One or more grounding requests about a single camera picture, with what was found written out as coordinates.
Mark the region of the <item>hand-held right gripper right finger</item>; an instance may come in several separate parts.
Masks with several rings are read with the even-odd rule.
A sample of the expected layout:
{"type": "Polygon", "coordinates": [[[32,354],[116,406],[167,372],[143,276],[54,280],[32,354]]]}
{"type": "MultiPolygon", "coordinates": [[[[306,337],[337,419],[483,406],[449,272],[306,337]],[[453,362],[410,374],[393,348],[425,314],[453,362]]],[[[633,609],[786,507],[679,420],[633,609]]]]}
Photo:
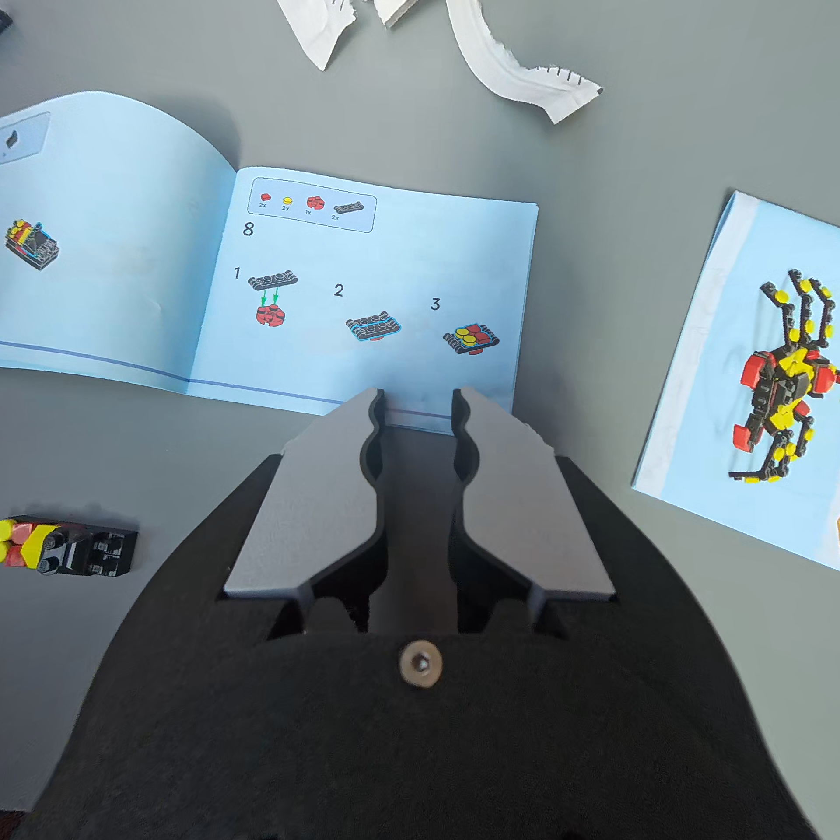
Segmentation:
{"type": "Polygon", "coordinates": [[[525,602],[616,594],[554,450],[473,387],[453,393],[460,482],[455,531],[525,602]]]}

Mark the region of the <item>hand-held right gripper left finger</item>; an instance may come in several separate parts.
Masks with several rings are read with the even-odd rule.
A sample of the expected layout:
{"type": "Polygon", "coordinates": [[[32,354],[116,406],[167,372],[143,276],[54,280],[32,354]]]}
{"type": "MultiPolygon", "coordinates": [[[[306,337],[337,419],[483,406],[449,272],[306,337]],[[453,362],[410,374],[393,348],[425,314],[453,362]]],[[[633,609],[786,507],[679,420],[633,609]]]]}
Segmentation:
{"type": "Polygon", "coordinates": [[[317,585],[375,548],[384,536],[384,422],[384,392],[368,388],[283,448],[226,597],[312,602],[317,585]]]}

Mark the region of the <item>blue spider picture leaflet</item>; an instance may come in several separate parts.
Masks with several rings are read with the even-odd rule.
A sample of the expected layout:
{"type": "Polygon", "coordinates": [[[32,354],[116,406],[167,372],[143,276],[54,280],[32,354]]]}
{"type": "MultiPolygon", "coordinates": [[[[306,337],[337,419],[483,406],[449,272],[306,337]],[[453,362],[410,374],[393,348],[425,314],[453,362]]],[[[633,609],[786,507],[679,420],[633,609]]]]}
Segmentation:
{"type": "Polygon", "coordinates": [[[838,226],[718,221],[633,488],[838,570],[838,226]]]}

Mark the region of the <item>black yellow red brick body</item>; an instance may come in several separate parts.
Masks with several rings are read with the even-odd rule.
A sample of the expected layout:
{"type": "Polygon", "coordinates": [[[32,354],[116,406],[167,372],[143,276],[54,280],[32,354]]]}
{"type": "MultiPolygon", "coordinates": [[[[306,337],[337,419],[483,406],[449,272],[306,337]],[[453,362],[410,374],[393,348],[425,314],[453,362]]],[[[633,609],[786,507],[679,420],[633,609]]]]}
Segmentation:
{"type": "Polygon", "coordinates": [[[55,518],[1,520],[1,563],[42,575],[117,578],[130,572],[139,534],[55,518]]]}

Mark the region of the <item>open blue instruction booklet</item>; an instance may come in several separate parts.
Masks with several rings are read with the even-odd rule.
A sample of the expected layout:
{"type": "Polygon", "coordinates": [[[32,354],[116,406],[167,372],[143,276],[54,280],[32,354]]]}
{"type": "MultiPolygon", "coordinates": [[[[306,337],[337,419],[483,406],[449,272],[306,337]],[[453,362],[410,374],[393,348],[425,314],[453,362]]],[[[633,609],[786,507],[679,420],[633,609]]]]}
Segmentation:
{"type": "Polygon", "coordinates": [[[539,208],[265,166],[103,91],[1,120],[1,364],[325,415],[511,413],[539,208]]]}

